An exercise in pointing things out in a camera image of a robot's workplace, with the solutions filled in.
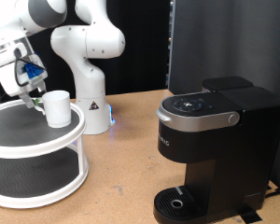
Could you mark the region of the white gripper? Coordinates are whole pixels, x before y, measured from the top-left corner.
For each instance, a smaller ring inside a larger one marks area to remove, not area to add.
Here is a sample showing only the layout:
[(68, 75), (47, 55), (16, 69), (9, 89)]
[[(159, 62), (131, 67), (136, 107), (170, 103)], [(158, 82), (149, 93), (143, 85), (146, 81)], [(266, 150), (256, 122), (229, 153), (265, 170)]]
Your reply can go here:
[(40, 95), (47, 92), (47, 69), (37, 54), (23, 43), (0, 49), (0, 83), (9, 96), (19, 95), (28, 108), (35, 106), (27, 92), (38, 89)]

